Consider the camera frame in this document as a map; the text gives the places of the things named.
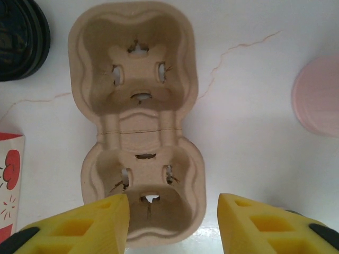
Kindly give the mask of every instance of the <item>pink plastic container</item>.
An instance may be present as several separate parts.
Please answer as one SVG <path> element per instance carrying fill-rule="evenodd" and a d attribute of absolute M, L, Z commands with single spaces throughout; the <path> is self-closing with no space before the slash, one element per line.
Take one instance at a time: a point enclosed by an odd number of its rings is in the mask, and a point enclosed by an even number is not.
<path fill-rule="evenodd" d="M 310 132 L 339 137 L 339 55 L 320 57 L 300 72 L 293 108 Z"/>

